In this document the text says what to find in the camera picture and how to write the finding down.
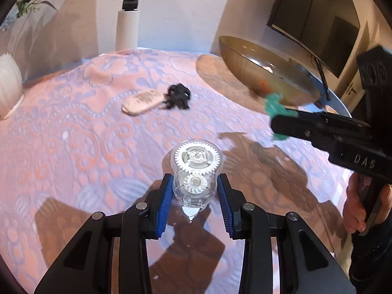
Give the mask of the person's right hand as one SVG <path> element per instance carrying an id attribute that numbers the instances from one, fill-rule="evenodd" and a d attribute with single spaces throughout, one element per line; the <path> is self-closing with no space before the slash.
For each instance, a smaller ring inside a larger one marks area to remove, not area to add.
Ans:
<path id="1" fill-rule="evenodd" d="M 348 234 L 363 232 L 366 229 L 366 210 L 359 197 L 359 175 L 354 172 L 349 178 L 346 194 L 347 199 L 343 207 L 343 225 Z M 391 185 L 386 185 L 380 192 L 381 207 L 374 220 L 374 224 L 384 222 L 391 211 Z"/>

